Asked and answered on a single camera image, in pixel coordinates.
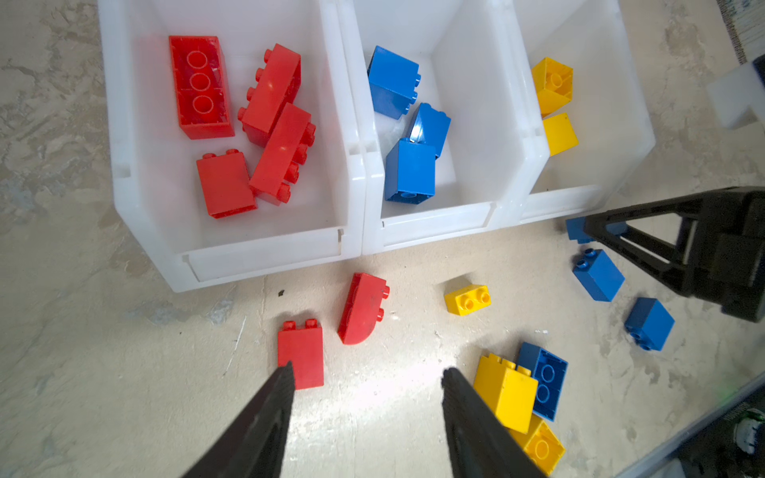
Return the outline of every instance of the white plastic bin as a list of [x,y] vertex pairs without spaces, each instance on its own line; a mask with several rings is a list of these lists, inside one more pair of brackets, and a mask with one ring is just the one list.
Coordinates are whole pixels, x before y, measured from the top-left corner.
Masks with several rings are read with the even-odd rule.
[[[549,157],[531,70],[510,0],[335,0],[366,168],[363,253],[509,225]],[[375,113],[366,66],[375,46],[419,63],[417,101],[451,117],[436,193],[383,200],[384,159],[399,120]]]
[[[335,5],[99,0],[99,15],[115,206],[174,291],[360,255],[366,179]],[[220,39],[235,138],[191,141],[178,127],[171,34]],[[274,43],[302,55],[295,104],[313,115],[316,142],[289,203],[213,219],[196,160],[237,148],[252,173],[262,148],[236,111]]]
[[516,0],[529,63],[574,68],[568,113],[579,146],[549,159],[520,217],[506,224],[605,205],[656,144],[617,0]]

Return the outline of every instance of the yellow lego brick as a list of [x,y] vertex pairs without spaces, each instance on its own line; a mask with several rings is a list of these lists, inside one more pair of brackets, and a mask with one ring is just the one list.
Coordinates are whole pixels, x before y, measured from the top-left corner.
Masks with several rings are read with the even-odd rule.
[[518,445],[529,455],[529,458],[547,476],[550,476],[558,462],[563,458],[566,449],[561,441],[552,433],[550,427],[537,415],[531,417],[528,433],[510,430],[510,434]]
[[446,308],[452,314],[468,315],[491,305],[489,288],[485,285],[468,285],[444,296]]
[[531,370],[491,353],[480,358],[473,388],[505,428],[526,433],[538,384]]
[[545,58],[531,70],[542,117],[566,106],[574,95],[574,69]]
[[550,156],[555,156],[579,144],[568,114],[552,116],[542,121],[550,145]]

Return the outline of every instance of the concrete floor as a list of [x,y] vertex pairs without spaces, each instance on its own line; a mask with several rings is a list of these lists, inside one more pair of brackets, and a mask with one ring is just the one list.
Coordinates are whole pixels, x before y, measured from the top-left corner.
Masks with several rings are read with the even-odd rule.
[[[715,0],[622,8],[657,143],[610,205],[765,185],[763,126],[721,130],[705,95],[737,65]],[[523,340],[570,363],[551,424],[568,448],[559,477],[619,473],[765,371],[765,327],[621,258],[624,288],[593,302],[562,221],[174,294],[112,205],[94,2],[2,10],[3,478],[178,476],[274,370],[276,331],[295,317],[324,326],[326,385],[295,396],[283,476],[450,476],[443,368],[472,379],[482,352],[513,358]],[[345,347],[334,330],[356,271],[392,293],[370,339]],[[489,285],[493,305],[459,318],[442,295],[464,280]],[[661,353],[623,331],[641,295],[677,320]]]

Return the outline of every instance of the red lego brick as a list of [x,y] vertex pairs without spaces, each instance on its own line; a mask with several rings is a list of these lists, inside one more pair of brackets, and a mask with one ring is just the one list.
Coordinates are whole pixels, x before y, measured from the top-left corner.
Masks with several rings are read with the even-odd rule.
[[311,114],[287,103],[249,180],[249,186],[258,197],[277,206],[289,201],[290,187],[283,181],[298,182],[298,170],[305,164],[315,133]]
[[197,161],[207,213],[215,219],[258,209],[247,181],[244,154],[236,149],[224,156],[205,154]]
[[247,108],[240,108],[237,117],[247,138],[263,148],[286,103],[295,101],[300,89],[300,55],[276,44],[266,50],[265,70],[258,68],[255,81],[258,86],[247,90]]
[[294,321],[285,322],[278,335],[278,366],[292,362],[295,390],[324,385],[324,341],[316,319],[298,329]]
[[170,37],[178,124],[191,139],[234,136],[218,37]]
[[374,330],[375,322],[383,320],[385,311],[380,305],[389,295],[390,287],[381,278],[354,274],[340,328],[337,330],[340,340],[346,345],[356,345],[366,340]]

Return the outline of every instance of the blue lego brick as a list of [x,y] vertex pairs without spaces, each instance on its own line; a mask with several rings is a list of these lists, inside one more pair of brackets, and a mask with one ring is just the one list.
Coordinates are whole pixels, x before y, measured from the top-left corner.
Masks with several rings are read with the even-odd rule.
[[449,132],[451,118],[446,113],[433,109],[427,103],[420,103],[417,112],[409,122],[404,138],[415,143],[425,143],[435,148],[435,157],[441,157]]
[[[587,219],[585,216],[566,219],[566,230],[568,231],[568,238],[570,240],[576,241],[579,244],[592,242],[592,238],[584,233],[585,219]],[[621,236],[627,231],[627,223],[607,224],[606,230],[615,236]]]
[[420,84],[420,66],[385,48],[375,47],[366,74],[375,111],[393,119],[401,118],[415,104]]
[[435,148],[399,139],[385,164],[385,199],[420,204],[435,195]]
[[593,299],[611,302],[624,283],[624,276],[603,249],[587,249],[574,266],[574,275]]
[[534,401],[534,413],[555,421],[568,362],[540,346],[524,342],[521,353],[518,355],[518,366],[531,370],[531,377],[539,382]]
[[632,308],[624,328],[643,350],[661,350],[674,325],[675,319],[658,299],[641,297]]

